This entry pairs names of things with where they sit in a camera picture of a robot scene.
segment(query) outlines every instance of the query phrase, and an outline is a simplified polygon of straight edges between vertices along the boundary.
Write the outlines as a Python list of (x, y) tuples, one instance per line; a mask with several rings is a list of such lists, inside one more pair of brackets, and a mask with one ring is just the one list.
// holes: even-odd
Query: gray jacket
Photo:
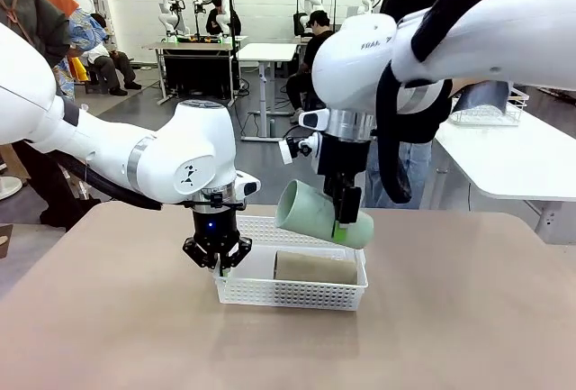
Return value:
[[(12, 7), (13, 0), (4, 0)], [(70, 36), (68, 19), (48, 0), (18, 0), (15, 7), (18, 21), (32, 40), (34, 48), (48, 61), (51, 67), (56, 66), (68, 53)], [(0, 6), (0, 23), (10, 26), (12, 31), (24, 39), (16, 23), (8, 25), (8, 16)]]

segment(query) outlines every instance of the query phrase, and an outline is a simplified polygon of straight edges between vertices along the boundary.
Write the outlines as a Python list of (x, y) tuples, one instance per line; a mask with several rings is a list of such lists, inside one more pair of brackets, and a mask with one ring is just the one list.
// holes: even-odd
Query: green cup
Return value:
[(368, 214), (360, 212), (356, 223), (345, 229), (337, 228), (336, 231), (335, 220), (331, 199), (298, 180), (293, 180), (286, 187), (276, 210), (276, 227), (281, 230), (308, 235), (351, 249), (363, 249), (372, 241), (374, 221)]

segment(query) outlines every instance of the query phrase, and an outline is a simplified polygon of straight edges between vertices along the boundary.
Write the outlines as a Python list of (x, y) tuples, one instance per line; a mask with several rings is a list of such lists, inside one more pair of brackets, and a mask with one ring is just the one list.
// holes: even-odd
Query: yellow cloth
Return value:
[(86, 72), (86, 68), (79, 58), (73, 57), (68, 59), (68, 64), (70, 65), (70, 72), (72, 73), (72, 76), (75, 77), (78, 81), (85, 82), (90, 80), (88, 73)]

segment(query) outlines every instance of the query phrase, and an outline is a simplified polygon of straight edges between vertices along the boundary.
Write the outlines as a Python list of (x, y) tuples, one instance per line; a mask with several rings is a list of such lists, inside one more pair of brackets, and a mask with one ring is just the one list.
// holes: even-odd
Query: perforated basket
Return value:
[[(214, 273), (221, 303), (339, 311), (358, 309), (368, 287), (365, 254), (361, 250), (278, 230), (272, 217), (239, 216), (238, 229), (252, 239), (252, 251), (225, 277)], [(357, 285), (274, 280), (278, 250), (352, 260), (356, 263)]]

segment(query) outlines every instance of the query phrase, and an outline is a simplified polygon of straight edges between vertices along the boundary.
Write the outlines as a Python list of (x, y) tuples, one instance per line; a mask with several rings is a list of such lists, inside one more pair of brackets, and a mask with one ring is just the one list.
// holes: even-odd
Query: blue jeans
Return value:
[(408, 174), (412, 188), (412, 200), (407, 204), (394, 203), (382, 185), (378, 165), (378, 145), (370, 147), (368, 167), (366, 169), (366, 193), (364, 206), (366, 208), (396, 208), (418, 210), (424, 194), (424, 185), (428, 176), (428, 167), (432, 159), (432, 142), (427, 144), (400, 143), (400, 159)]

